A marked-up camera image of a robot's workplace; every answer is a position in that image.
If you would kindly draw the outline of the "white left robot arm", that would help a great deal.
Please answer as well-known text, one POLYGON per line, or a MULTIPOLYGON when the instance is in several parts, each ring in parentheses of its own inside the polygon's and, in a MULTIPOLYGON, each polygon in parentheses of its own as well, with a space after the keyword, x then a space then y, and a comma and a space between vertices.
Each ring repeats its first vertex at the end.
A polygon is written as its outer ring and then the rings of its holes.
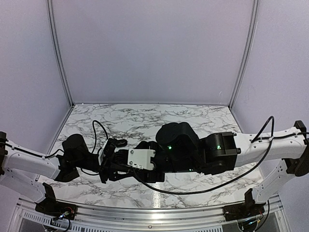
POLYGON ((35 202, 51 215, 61 211, 61 203, 56 200, 53 188, 46 183, 36 184, 22 174, 22 171, 39 174, 57 182, 67 183, 79 177, 78 169, 98 173, 101 182, 131 177, 132 169, 117 164, 119 156, 99 155, 89 152, 80 134, 69 136, 62 149, 52 155, 38 153, 20 147, 0 133, 0 183, 35 202))

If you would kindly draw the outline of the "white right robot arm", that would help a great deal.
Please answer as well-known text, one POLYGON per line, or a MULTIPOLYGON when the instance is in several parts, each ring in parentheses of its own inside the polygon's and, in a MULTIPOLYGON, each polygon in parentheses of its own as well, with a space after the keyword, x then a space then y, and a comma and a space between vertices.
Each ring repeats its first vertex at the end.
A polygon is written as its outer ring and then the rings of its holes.
POLYGON ((302 121, 282 130, 257 134, 213 133, 199 138, 186 123, 168 123, 157 132, 153 144, 139 144, 129 150, 127 164, 142 183, 155 183, 165 173, 196 172, 221 174, 236 167, 279 160, 275 169, 256 187, 245 193, 239 212, 250 216, 283 185, 309 172, 308 132, 302 121))

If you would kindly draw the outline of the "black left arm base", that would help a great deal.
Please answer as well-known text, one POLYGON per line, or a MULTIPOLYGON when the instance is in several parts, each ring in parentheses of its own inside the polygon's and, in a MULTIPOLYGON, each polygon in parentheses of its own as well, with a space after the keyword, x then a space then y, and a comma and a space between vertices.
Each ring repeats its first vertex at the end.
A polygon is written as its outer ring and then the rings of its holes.
POLYGON ((58 201, 53 188, 47 183, 43 183, 42 185, 44 186, 45 191, 43 195, 44 198, 39 203, 36 203, 35 211, 56 218, 60 218, 62 214, 68 212, 64 218, 74 220, 77 205, 58 201))

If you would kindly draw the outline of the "black earbud charging case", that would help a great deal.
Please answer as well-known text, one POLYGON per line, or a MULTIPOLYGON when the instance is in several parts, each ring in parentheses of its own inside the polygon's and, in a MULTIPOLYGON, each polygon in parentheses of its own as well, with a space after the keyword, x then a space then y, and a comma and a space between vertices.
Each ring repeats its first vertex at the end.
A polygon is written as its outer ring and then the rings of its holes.
POLYGON ((127 140, 126 139, 119 139, 116 140, 116 147, 125 147, 127 146, 127 140))

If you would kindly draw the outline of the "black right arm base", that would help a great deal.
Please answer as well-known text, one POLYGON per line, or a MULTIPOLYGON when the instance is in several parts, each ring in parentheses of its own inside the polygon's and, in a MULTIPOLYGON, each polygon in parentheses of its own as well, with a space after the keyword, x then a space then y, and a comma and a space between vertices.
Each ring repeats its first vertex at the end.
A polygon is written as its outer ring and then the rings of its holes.
POLYGON ((244 194, 244 202, 223 207, 223 213, 226 221, 240 220, 264 213, 266 203, 256 203, 253 198, 253 189, 249 189, 244 194))

